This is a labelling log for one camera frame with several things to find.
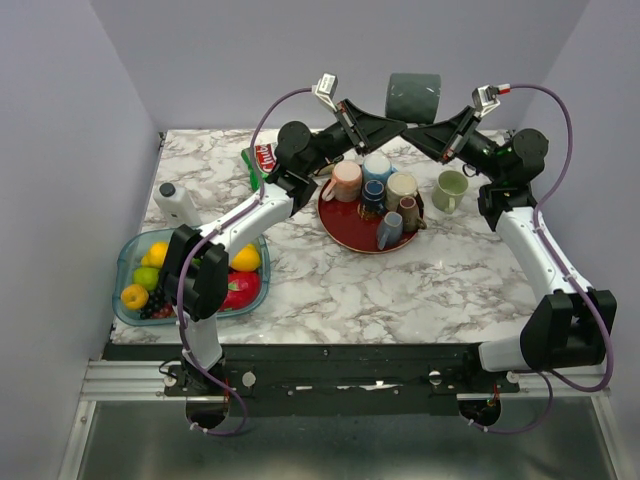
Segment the dark teal mug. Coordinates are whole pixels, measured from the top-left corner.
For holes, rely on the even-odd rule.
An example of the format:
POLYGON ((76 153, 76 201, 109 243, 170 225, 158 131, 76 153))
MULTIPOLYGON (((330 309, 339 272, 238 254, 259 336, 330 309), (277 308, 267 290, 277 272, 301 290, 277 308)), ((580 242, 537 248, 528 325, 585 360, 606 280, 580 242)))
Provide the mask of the dark teal mug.
POLYGON ((410 124, 432 124, 440 98, 440 75, 392 73, 386 91, 385 116, 410 124))

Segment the light green mug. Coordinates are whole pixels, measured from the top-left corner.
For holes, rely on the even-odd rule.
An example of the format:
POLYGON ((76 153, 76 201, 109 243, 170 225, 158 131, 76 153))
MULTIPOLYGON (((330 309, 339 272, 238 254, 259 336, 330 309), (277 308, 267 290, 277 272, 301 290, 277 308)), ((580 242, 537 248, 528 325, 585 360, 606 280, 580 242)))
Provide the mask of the light green mug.
POLYGON ((454 170, 442 172, 431 194, 434 207, 452 214, 459 207, 468 187, 469 182, 463 173, 454 170))

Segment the grey-blue textured mug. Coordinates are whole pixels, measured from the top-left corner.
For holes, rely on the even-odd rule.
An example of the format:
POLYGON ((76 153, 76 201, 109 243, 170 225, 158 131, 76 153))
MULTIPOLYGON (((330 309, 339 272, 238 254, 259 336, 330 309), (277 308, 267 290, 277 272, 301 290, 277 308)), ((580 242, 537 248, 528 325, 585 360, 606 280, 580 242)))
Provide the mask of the grey-blue textured mug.
POLYGON ((387 212, 376 231, 376 246, 379 251, 398 244, 403 234, 403 219, 397 212, 387 212))

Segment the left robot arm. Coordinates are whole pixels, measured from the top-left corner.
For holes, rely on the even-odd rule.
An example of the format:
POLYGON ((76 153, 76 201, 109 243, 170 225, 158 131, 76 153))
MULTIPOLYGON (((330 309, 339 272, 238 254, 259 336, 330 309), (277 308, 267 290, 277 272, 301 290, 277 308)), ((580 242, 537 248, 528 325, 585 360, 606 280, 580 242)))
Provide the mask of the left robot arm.
POLYGON ((216 314, 227 296, 232 257, 309 202, 317 188, 313 172, 350 150, 371 153, 407 128, 403 121, 369 114, 348 100, 338 103, 335 117, 318 133, 300 121, 283 125, 276 165, 257 192, 217 221, 200 228, 182 225, 172 234, 159 282, 178 315, 182 355, 192 365, 187 382, 201 395, 221 385, 216 314))

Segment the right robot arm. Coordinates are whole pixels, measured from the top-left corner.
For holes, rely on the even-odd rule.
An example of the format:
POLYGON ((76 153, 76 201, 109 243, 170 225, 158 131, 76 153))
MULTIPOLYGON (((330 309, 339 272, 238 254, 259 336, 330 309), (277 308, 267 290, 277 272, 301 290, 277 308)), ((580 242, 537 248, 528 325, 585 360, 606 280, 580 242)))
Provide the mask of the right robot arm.
POLYGON ((447 121, 410 127, 402 135, 430 159, 458 158, 488 178, 479 189, 479 212, 511 250, 538 303, 518 335, 479 345, 478 357, 460 367, 462 384, 480 392, 494 383, 496 372, 601 363, 617 302, 571 265, 536 209, 530 183, 544 168, 547 138, 524 129, 498 145, 477 132, 478 123, 467 107, 447 121))

